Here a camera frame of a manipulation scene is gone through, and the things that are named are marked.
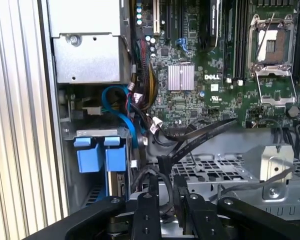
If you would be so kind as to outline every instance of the wire bundle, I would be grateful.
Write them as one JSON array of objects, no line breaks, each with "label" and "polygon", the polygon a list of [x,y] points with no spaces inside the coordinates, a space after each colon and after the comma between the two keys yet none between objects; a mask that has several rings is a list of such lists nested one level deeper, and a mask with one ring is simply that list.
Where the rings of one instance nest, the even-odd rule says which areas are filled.
[{"label": "wire bundle", "polygon": [[137,84],[135,77],[132,78],[132,82],[137,85],[136,92],[142,94],[136,106],[142,111],[147,111],[156,100],[158,94],[158,80],[152,66],[149,45],[141,33],[138,35],[139,39],[136,41],[135,50],[136,58],[140,66],[140,83]]}]

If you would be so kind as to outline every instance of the metal panel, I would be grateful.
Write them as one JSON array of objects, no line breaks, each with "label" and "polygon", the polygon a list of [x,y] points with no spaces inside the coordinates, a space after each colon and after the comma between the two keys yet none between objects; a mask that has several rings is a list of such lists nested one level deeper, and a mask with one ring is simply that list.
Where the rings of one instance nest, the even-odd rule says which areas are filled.
[{"label": "metal panel", "polygon": [[38,3],[0,0],[0,240],[61,219]]},{"label": "metal panel", "polygon": [[58,83],[128,84],[129,0],[48,0]]}]

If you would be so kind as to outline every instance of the blue plastic tab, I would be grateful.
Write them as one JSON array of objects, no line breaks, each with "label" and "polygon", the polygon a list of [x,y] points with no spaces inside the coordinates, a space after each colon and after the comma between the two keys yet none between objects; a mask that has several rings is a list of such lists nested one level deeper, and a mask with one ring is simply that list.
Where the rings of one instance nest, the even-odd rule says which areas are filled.
[{"label": "blue plastic tab", "polygon": [[91,145],[91,137],[78,137],[75,139],[73,146],[76,148],[89,147]]},{"label": "blue plastic tab", "polygon": [[119,136],[106,136],[104,138],[105,146],[120,146],[120,137]]},{"label": "blue plastic tab", "polygon": [[121,148],[106,149],[105,160],[108,172],[126,171],[126,145]]},{"label": "blue plastic tab", "polygon": [[99,172],[104,165],[102,147],[96,144],[94,148],[76,151],[80,173]]}]

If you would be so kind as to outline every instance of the blue connector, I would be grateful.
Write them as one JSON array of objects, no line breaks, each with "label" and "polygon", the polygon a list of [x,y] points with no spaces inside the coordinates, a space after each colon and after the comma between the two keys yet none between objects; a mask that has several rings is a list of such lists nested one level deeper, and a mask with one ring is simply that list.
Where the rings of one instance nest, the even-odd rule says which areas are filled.
[{"label": "blue connector", "polygon": [[187,39],[186,38],[179,38],[177,41],[176,41],[176,44],[180,45],[183,49],[183,51],[185,53],[189,53],[189,51],[187,50]]}]

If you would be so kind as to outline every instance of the chipset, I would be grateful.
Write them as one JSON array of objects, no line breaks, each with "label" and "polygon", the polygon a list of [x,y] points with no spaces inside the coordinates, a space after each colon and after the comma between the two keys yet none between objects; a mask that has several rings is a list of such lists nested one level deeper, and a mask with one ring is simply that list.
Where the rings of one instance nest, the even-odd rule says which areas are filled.
[{"label": "chipset", "polygon": [[193,91],[195,89],[195,65],[177,64],[168,66],[169,91]]}]

